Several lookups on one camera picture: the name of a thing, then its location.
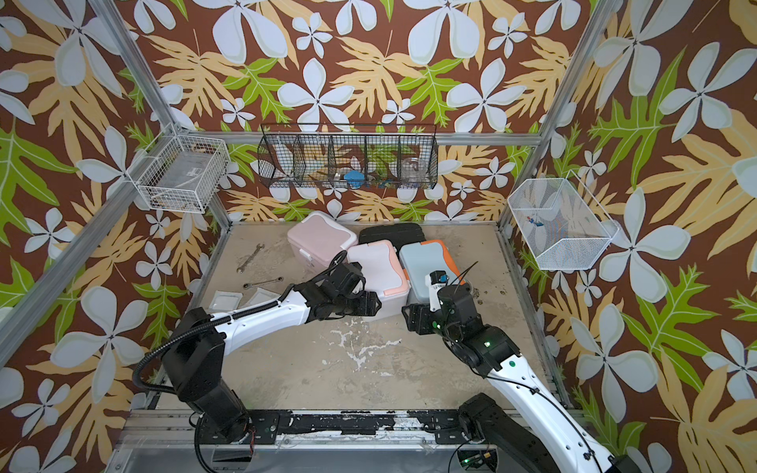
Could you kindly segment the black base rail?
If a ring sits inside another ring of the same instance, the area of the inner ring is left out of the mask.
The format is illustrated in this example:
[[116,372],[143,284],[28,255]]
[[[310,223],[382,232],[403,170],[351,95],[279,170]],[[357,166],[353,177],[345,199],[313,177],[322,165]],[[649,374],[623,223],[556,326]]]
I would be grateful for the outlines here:
[[221,429],[198,416],[190,419],[203,445],[276,445],[295,436],[379,438],[409,434],[438,445],[480,439],[480,430],[459,410],[250,410],[246,418]]

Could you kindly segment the blue orange first aid kit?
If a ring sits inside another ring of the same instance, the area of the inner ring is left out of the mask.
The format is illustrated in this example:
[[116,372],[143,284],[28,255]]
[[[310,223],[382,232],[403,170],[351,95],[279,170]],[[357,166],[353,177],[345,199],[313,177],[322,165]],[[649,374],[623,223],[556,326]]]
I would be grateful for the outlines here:
[[425,240],[406,244],[399,251],[399,260],[410,283],[408,303],[428,305],[429,287],[425,277],[434,271],[444,270],[453,281],[461,273],[447,246],[441,240]]

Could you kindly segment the white first aid kit box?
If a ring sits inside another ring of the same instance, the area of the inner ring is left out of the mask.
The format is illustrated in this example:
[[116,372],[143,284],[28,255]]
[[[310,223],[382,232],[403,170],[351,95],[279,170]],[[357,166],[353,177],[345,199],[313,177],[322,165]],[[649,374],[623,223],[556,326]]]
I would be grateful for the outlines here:
[[347,260],[361,265],[366,290],[375,292],[382,303],[372,321],[400,315],[407,303],[410,285],[392,243],[379,240],[352,246],[347,250]]

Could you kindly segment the black plastic case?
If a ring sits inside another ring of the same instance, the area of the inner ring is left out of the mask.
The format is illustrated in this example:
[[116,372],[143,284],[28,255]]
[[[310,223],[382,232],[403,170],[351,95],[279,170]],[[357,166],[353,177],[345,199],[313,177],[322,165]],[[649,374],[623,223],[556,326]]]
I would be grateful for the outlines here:
[[362,230],[358,236],[359,244],[371,244],[380,240],[388,240],[399,250],[406,244],[425,242],[426,237],[421,226],[415,223],[372,226]]

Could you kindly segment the small steel wrench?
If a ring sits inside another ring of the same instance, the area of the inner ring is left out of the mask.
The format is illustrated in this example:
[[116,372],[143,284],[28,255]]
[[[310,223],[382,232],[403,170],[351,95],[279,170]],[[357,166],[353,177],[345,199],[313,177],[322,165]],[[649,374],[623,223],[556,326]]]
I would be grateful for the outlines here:
[[250,289],[252,287],[259,287],[259,286],[266,285],[266,284],[279,283],[279,282],[282,282],[283,279],[284,279],[283,277],[276,277],[276,278],[273,278],[273,279],[268,279],[268,280],[263,280],[263,281],[248,282],[248,283],[244,283],[244,285],[242,285],[242,288],[244,290],[248,290],[248,289]]

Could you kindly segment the blue object in basket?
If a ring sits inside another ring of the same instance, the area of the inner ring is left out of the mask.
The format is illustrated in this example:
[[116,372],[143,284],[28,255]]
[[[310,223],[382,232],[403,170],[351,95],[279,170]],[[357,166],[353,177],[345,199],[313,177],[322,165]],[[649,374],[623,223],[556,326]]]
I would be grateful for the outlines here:
[[349,185],[352,189],[358,189],[361,188],[366,183],[366,177],[364,173],[361,173],[360,171],[349,171],[344,176],[345,182]]

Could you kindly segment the pink first aid kit box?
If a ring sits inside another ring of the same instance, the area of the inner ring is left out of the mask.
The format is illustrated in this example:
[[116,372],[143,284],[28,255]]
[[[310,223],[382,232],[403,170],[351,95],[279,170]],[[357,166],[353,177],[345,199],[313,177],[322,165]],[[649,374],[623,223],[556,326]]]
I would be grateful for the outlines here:
[[315,211],[287,232],[295,258],[311,273],[325,270],[334,256],[355,246],[358,236],[331,216]]

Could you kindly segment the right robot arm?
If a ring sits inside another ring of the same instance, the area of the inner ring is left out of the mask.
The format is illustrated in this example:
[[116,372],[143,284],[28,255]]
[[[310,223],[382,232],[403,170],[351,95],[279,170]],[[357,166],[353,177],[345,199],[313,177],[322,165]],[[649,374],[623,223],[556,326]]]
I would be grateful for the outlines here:
[[633,459],[612,454],[568,413],[503,329],[483,321],[469,285],[434,285],[427,305],[406,305],[402,315],[409,331],[441,336],[524,419],[519,424],[490,396],[477,394],[459,407],[467,439],[494,445],[528,472],[638,471]]

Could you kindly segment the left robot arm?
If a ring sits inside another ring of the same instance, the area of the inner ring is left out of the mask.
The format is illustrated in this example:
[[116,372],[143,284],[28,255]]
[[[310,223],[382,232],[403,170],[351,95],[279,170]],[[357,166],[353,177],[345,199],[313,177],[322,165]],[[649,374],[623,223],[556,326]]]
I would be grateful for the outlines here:
[[277,331],[314,321],[374,317],[382,308],[367,289],[358,263],[342,250],[327,268],[277,299],[245,309],[207,313],[193,309],[169,340],[134,367],[139,388],[173,394],[210,423],[211,433],[236,443],[252,426],[248,409],[222,379],[224,360],[232,352]]

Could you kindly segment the white mesh basket right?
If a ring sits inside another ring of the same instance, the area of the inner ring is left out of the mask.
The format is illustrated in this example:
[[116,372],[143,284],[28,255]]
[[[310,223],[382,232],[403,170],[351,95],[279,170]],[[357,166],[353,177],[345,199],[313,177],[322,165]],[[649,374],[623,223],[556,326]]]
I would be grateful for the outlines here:
[[526,179],[508,205],[544,271],[590,270],[619,233],[619,225],[575,173]]

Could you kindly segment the large steel wrench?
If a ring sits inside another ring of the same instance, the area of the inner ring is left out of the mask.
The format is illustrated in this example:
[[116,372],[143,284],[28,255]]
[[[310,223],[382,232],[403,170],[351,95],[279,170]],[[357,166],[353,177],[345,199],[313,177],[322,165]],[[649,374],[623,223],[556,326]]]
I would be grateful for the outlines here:
[[258,256],[258,254],[260,254],[260,252],[264,250],[264,248],[265,244],[257,244],[254,251],[251,254],[245,256],[242,262],[239,264],[237,268],[238,274],[244,273],[246,271],[246,268],[254,261],[254,258],[256,258],[256,256]]

